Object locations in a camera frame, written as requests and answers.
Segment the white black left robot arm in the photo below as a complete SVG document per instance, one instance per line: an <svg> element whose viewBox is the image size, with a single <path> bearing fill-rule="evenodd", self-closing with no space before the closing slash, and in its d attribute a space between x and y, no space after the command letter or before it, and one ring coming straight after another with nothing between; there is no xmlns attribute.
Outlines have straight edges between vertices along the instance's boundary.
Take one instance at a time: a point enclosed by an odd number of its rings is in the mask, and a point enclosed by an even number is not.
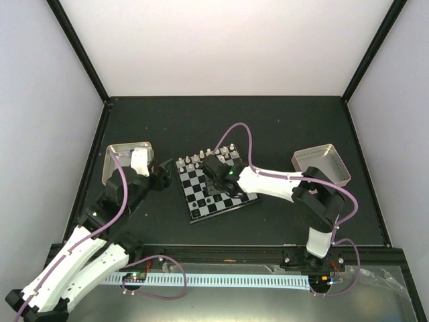
<svg viewBox="0 0 429 322"><path fill-rule="evenodd" d="M104 192L86 209L54 259L26 287L6 295L16 320L66 321L77 304L111 273L143 262L142 243L129 232L118 235L117 231L148 192L169 187L173 162L163 162L155 170L150 165L118 165L112 171Z"/></svg>

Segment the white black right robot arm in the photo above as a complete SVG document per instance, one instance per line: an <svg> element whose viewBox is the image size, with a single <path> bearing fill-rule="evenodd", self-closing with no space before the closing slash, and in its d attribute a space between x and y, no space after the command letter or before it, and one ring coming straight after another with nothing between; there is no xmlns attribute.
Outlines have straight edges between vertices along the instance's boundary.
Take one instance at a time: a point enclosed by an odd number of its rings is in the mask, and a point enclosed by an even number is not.
<svg viewBox="0 0 429 322"><path fill-rule="evenodd" d="M334 235L334 224L345 199L318 168L305 172L278 172L252 168L244 162L229 165L214 155L207 156L201 170L209 190L242 197L256 193L284 199L295 204L309 230L303 258L290 266L321 270L329 262L328 251Z"/></svg>

